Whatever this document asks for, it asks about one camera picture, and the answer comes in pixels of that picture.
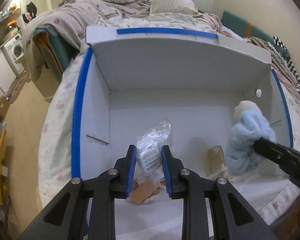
washing machine door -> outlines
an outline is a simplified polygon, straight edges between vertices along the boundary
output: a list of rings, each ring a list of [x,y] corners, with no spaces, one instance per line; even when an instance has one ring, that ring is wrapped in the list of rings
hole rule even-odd
[[[14,60],[18,59],[19,57],[23,56],[23,49],[22,49],[22,43],[17,42],[12,47],[12,56]]]

washing machine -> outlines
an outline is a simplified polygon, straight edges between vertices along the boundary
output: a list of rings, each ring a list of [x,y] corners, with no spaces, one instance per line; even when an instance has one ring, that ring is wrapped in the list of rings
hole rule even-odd
[[[16,76],[20,76],[24,71],[23,65],[18,62],[21,59],[23,54],[22,49],[22,37],[21,34],[18,33],[14,37],[12,37],[4,46],[2,50],[4,56],[6,57],[12,71]]]

white plush head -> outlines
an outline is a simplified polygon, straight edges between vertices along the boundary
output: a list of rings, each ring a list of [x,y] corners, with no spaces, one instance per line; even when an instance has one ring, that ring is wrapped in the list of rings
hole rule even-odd
[[[249,110],[251,108],[258,109],[261,112],[261,110],[256,105],[256,103],[248,101],[248,100],[241,101],[240,104],[234,109],[234,113],[233,113],[234,123],[238,123],[239,122],[239,120],[240,120],[239,116],[240,116],[241,112],[243,112],[245,110]]]

triangular cutout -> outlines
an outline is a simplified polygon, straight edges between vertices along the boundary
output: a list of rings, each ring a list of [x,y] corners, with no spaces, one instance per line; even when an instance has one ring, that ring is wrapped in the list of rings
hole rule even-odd
[[[234,222],[237,226],[240,227],[254,221],[253,216],[232,193],[228,193],[228,199],[232,209]]]
[[[70,199],[70,193],[66,193],[59,202],[43,218],[43,221],[57,227],[61,226],[66,208]]]

orange strap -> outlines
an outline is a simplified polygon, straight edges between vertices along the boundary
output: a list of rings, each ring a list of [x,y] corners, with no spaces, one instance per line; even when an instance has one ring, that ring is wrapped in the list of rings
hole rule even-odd
[[[252,29],[252,24],[249,23],[247,26],[247,31],[246,31],[246,38],[249,38],[251,36],[251,29]]]

